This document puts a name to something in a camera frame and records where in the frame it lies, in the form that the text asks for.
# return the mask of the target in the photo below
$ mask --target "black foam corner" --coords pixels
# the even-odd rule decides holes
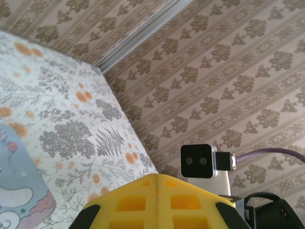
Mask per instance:
[[[221,202],[216,207],[229,229],[251,229],[235,208]]]
[[[91,224],[93,223],[97,213],[100,210],[99,205],[92,205],[84,210],[82,210],[75,221],[71,224],[69,229],[90,229]]]

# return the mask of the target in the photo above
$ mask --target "wall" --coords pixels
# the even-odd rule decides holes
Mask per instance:
[[[168,0],[1,0],[0,27],[95,64]]]
[[[195,0],[105,77],[161,173],[179,177],[183,144],[304,154],[304,32],[302,0]],[[258,156],[230,174],[232,191],[274,192],[305,220],[304,171]]]

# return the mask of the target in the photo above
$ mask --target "camera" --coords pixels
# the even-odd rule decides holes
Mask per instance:
[[[213,178],[216,170],[216,147],[209,144],[181,147],[181,174],[191,178]]]

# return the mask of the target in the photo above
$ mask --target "camera lens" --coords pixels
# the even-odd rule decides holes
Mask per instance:
[[[206,158],[205,157],[201,157],[199,159],[199,163],[204,166],[206,164]]]
[[[193,162],[193,159],[191,159],[190,157],[188,157],[185,162],[190,165]]]

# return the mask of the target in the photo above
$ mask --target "floral wallpaper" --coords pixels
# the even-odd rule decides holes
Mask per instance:
[[[0,124],[57,203],[38,228],[66,229],[88,201],[157,173],[99,69],[0,31],[0,73]]]
[[[0,27],[96,63],[168,0],[1,0]]]
[[[184,144],[304,154],[304,34],[304,0],[194,0],[104,75],[161,173],[180,176]],[[232,193],[273,192],[305,223],[304,171],[258,156],[230,173]]]

